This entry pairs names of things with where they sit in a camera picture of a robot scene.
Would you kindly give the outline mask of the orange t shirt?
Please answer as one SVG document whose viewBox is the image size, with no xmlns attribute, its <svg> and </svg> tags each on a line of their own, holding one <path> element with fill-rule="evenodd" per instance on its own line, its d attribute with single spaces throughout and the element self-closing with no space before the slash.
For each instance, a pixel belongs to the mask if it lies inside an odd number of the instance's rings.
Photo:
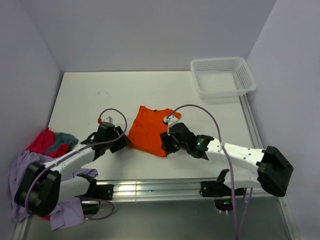
<svg viewBox="0 0 320 240">
<path fill-rule="evenodd" d="M 165 158 L 167 154 L 162 149 L 161 134 L 166 132 L 168 127 L 163 120 L 172 111 L 169 108 L 153 110 L 141 105 L 127 136 L 131 141 L 130 147 Z"/>
</svg>

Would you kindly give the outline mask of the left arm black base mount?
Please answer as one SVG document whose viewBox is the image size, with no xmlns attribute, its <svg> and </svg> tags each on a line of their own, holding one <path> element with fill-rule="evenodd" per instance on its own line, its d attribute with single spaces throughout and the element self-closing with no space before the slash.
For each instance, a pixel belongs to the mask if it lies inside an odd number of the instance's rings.
<svg viewBox="0 0 320 240">
<path fill-rule="evenodd" d="M 93 217 L 100 210 L 101 200 L 111 201 L 113 198 L 113 184 L 98 184 L 89 196 L 81 196 L 81 207 L 84 216 Z"/>
</svg>

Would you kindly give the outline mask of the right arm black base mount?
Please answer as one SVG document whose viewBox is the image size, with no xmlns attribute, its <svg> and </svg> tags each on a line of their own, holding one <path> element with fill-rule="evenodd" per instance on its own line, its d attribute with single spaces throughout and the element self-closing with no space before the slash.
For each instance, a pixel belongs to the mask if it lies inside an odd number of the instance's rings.
<svg viewBox="0 0 320 240">
<path fill-rule="evenodd" d="M 229 169 L 223 169 L 216 180 L 200 182 L 199 194 L 204 198 L 213 198 L 218 211 L 229 213 L 233 211 L 232 189 L 224 184 Z"/>
</svg>

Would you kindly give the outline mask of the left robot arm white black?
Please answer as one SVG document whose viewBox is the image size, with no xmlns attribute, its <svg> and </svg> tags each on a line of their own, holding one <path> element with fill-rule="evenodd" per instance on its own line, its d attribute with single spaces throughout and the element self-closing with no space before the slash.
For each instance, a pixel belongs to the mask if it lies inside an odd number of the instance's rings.
<svg viewBox="0 0 320 240">
<path fill-rule="evenodd" d="M 80 145 L 46 164 L 31 163 L 22 175 L 14 202 L 41 217 L 68 199 L 79 197 L 91 200 L 98 196 L 97 180 L 87 173 L 72 173 L 97 160 L 106 151 L 115 153 L 130 145 L 120 126 L 110 122 L 99 124 Z"/>
</svg>

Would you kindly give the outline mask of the white perforated plastic basket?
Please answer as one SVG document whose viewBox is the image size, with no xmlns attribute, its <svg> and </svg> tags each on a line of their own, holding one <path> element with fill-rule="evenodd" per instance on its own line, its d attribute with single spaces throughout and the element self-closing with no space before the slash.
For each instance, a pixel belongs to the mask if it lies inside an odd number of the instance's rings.
<svg viewBox="0 0 320 240">
<path fill-rule="evenodd" d="M 194 59 L 190 70 L 203 100 L 240 97 L 257 89 L 256 80 L 242 57 Z"/>
</svg>

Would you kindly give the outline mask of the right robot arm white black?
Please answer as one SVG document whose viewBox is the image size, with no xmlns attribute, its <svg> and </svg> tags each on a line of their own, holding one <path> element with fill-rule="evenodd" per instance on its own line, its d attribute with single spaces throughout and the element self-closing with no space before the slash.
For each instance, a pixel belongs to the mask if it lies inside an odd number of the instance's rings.
<svg viewBox="0 0 320 240">
<path fill-rule="evenodd" d="M 196 159 L 226 163 L 228 168 L 221 170 L 207 187 L 213 197 L 222 198 L 232 193 L 239 196 L 249 188 L 262 188 L 276 197 L 287 193 L 294 167 L 274 146 L 258 149 L 221 143 L 212 136 L 195 135 L 182 122 L 161 133 L 160 139 L 166 154 L 184 150 Z M 234 166 L 240 170 L 229 169 Z"/>
</svg>

